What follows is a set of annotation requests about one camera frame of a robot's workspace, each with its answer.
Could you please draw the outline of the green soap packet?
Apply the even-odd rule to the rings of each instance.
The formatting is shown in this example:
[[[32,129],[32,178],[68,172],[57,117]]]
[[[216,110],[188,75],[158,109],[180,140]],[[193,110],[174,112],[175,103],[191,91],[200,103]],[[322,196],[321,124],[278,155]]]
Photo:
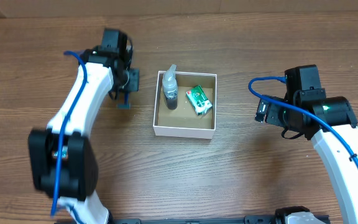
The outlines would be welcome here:
[[[208,113],[213,108],[212,102],[208,99],[200,85],[188,90],[186,96],[198,116]]]

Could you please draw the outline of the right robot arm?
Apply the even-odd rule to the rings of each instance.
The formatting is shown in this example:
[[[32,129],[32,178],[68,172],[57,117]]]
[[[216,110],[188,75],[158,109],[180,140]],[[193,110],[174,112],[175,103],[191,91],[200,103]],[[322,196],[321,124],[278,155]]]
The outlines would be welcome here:
[[[284,83],[283,98],[262,95],[255,120],[304,136],[319,154],[332,183],[344,223],[358,223],[358,121],[343,96],[328,98],[316,65],[290,68],[277,81]]]

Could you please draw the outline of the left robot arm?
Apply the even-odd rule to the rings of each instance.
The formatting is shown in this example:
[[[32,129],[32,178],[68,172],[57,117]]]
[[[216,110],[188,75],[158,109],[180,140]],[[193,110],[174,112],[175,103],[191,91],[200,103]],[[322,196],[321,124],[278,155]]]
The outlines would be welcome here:
[[[76,80],[47,127],[32,129],[27,141],[34,187],[52,199],[51,216],[65,209],[74,223],[113,223],[96,193],[99,170],[90,136],[106,96],[123,96],[117,107],[131,107],[129,95],[139,90],[133,52],[125,32],[106,28],[101,44],[64,53],[78,61]]]

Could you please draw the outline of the bottle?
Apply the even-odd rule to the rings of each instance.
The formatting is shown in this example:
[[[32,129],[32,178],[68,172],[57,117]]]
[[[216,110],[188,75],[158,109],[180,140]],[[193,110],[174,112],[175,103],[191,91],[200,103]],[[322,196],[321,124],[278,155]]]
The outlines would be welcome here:
[[[163,74],[162,90],[165,103],[168,109],[175,110],[178,101],[178,84],[176,80],[177,66],[172,64],[171,67]]]

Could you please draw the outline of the blue disposable razor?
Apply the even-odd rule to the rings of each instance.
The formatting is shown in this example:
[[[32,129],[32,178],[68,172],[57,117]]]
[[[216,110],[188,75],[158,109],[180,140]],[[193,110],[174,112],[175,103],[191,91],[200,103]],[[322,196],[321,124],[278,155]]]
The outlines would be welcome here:
[[[125,94],[124,94],[124,102],[119,103],[117,105],[117,107],[122,110],[129,110],[131,108],[131,104],[129,103],[129,93],[128,92],[125,92]]]

